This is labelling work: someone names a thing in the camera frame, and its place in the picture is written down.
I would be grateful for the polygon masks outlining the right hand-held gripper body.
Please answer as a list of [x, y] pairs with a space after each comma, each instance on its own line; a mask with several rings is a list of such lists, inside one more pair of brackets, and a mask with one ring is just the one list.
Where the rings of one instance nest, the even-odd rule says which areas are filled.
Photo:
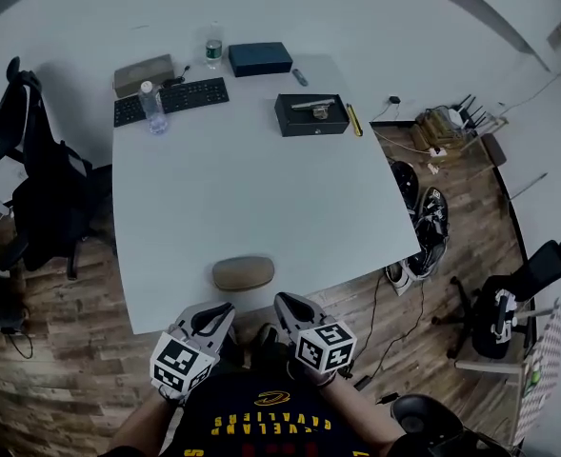
[[293, 358], [314, 385], [323, 387], [351, 363], [356, 343], [356, 336], [344, 322], [331, 322], [300, 330]]

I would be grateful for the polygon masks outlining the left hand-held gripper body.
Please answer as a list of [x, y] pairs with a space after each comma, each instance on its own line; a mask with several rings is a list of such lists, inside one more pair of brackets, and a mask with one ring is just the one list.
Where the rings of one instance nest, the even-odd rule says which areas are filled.
[[151, 384], [163, 397], [184, 401], [209, 376], [216, 358], [163, 332], [150, 357]]

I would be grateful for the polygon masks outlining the tan glasses case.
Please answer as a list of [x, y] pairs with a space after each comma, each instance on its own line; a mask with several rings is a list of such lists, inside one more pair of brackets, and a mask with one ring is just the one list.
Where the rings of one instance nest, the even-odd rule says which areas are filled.
[[273, 261], [265, 256], [241, 256], [217, 262], [211, 271], [215, 286], [223, 291], [247, 291], [263, 287], [274, 277]]

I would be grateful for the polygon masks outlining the person's left forearm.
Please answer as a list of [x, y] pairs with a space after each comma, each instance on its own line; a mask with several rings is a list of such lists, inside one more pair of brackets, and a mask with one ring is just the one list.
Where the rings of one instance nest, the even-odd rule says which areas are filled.
[[157, 457], [177, 409], [174, 400], [164, 398], [153, 389], [110, 439], [108, 451], [130, 447], [144, 457]]

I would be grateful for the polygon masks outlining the person's right forearm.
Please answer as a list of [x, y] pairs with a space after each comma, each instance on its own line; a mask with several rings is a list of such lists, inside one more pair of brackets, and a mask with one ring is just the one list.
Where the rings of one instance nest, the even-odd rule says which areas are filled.
[[380, 452], [404, 435], [390, 414], [367, 399], [341, 376], [320, 389], [326, 401], [344, 418], [355, 433]]

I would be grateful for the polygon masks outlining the black open box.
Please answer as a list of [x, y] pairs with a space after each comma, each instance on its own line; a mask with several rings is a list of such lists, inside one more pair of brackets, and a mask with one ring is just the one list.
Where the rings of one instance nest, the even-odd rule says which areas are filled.
[[[292, 104], [333, 98], [329, 117], [318, 120], [310, 111], [294, 111]], [[338, 135], [345, 132], [350, 119], [338, 94], [279, 94], [274, 105], [276, 118], [283, 137]]]

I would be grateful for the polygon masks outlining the person's black shoe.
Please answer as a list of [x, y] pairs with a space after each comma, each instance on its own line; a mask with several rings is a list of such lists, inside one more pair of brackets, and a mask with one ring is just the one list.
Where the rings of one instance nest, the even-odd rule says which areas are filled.
[[257, 332], [254, 338], [255, 352], [273, 352], [279, 344], [279, 333], [275, 324], [266, 323]]

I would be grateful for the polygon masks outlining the small white box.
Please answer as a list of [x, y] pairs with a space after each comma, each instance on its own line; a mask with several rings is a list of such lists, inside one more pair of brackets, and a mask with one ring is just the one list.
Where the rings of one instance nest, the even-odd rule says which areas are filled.
[[400, 262], [385, 267], [385, 273], [398, 296], [402, 296], [410, 288], [412, 280]]

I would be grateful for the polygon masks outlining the person's dark jersey torso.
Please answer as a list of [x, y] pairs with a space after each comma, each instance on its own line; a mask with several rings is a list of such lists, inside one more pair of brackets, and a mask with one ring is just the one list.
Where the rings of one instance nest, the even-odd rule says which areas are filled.
[[[215, 375], [179, 405], [157, 457], [387, 457], [365, 443], [308, 378]], [[144, 457], [130, 447], [100, 457]]]

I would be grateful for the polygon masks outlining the black dome shell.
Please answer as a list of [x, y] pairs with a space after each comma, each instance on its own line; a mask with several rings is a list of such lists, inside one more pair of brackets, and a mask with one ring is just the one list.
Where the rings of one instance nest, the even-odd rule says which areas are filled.
[[464, 431], [462, 422], [450, 409], [423, 394], [400, 396], [391, 404], [391, 416], [407, 434], [422, 439], [428, 448], [446, 447]]

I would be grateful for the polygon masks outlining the black office chair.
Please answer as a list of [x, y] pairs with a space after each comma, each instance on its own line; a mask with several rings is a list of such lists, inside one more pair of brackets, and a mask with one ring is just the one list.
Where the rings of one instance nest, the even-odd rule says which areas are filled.
[[6, 78], [0, 100], [0, 161], [21, 164], [27, 178], [12, 194], [16, 235], [0, 255], [0, 270], [22, 262], [35, 271], [60, 257], [67, 260], [67, 277], [74, 280], [80, 244], [102, 236], [90, 223], [108, 193], [100, 188], [91, 162], [54, 140], [34, 72], [21, 70], [14, 57]]
[[[492, 360], [500, 360], [508, 352], [510, 341], [497, 345], [491, 333], [494, 315], [495, 294], [499, 289], [506, 289], [520, 303], [528, 302], [544, 288], [561, 279], [561, 241], [550, 240], [539, 248], [517, 271], [512, 274], [492, 275], [482, 288], [476, 289], [471, 296], [465, 291], [461, 281], [452, 277], [450, 284], [457, 287], [460, 306], [463, 313], [451, 313], [443, 318], [433, 317], [435, 326], [460, 325], [462, 327], [458, 340], [453, 348], [447, 351], [449, 359], [455, 359], [467, 340], [471, 340], [474, 350], [481, 356]], [[517, 325], [514, 333], [528, 332], [526, 325]]]

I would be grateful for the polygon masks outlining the white spare hand-held gripper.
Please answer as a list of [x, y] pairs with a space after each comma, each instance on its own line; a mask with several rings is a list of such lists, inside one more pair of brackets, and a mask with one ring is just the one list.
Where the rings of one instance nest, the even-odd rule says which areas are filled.
[[497, 345], [505, 344], [510, 340], [511, 331], [517, 325], [515, 296], [506, 289], [499, 289], [495, 294], [494, 308], [496, 314], [491, 325], [491, 333]]

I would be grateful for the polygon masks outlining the metal clamp tool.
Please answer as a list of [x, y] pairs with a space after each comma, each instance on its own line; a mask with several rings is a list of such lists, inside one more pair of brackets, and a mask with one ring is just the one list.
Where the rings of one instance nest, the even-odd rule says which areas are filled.
[[329, 117], [329, 108], [335, 104], [333, 98], [316, 100], [305, 103], [292, 104], [294, 111], [310, 111], [312, 116], [318, 120], [326, 120]]

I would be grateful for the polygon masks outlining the pink label water bottle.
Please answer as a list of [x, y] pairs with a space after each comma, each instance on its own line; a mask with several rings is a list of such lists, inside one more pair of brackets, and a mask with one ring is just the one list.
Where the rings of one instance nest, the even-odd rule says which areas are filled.
[[153, 134], [165, 132], [168, 121], [163, 109], [159, 88], [151, 81], [144, 81], [140, 85], [138, 98], [149, 124], [150, 132]]

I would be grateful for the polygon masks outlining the black keyboard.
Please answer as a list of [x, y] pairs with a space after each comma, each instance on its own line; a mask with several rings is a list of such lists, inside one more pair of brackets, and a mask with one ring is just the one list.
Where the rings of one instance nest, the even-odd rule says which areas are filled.
[[[176, 85], [167, 89], [161, 88], [159, 95], [166, 114], [230, 101], [222, 77]], [[139, 97], [133, 95], [116, 100], [113, 119], [116, 128], [145, 120], [146, 115]]]

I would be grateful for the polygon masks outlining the patterned cloth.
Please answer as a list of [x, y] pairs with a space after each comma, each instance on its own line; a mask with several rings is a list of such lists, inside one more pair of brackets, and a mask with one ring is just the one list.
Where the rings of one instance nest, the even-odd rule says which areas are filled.
[[519, 445], [534, 427], [559, 380], [561, 364], [561, 302], [556, 299], [542, 335], [531, 353], [512, 444]]

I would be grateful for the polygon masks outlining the stack of cardboard pieces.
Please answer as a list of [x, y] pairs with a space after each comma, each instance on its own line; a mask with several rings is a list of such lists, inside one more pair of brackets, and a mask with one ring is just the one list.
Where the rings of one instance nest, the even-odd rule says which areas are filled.
[[450, 119], [445, 107], [426, 109], [411, 128], [411, 139], [419, 150], [461, 149], [466, 145], [464, 134]]

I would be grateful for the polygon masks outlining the wooden stool dark seat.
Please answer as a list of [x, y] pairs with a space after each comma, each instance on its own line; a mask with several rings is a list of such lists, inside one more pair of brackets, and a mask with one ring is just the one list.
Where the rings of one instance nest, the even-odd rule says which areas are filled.
[[480, 141], [484, 151], [487, 153], [491, 164], [498, 168], [507, 161], [506, 154], [500, 146], [496, 133], [509, 123], [505, 117], [496, 118], [480, 135]]

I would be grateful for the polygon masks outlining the tan cardboard box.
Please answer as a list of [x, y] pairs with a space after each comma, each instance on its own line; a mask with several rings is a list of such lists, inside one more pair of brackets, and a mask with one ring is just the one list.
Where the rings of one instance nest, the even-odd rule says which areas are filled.
[[145, 81], [161, 85], [174, 77], [171, 57], [164, 54], [116, 70], [113, 75], [113, 89], [116, 97], [122, 99], [136, 94]]

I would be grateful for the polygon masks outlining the white router black antennas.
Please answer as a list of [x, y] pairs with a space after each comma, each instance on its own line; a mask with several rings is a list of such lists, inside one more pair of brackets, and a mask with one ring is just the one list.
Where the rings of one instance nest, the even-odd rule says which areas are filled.
[[475, 100], [474, 95], [468, 94], [461, 102], [449, 107], [450, 120], [460, 130], [475, 130], [487, 120], [487, 113], [482, 106], [471, 109]]

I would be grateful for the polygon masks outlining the dark green box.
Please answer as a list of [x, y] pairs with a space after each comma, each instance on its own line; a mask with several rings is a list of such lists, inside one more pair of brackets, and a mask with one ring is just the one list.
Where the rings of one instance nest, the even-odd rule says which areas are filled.
[[288, 73], [293, 65], [281, 42], [230, 45], [228, 58], [236, 78]]

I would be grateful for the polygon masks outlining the green label water bottle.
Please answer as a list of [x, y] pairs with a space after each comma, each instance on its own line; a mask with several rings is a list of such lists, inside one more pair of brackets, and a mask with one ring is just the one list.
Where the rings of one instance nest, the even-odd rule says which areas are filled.
[[223, 32], [217, 22], [210, 24], [205, 52], [207, 66], [212, 70], [216, 70], [220, 66], [223, 56]]

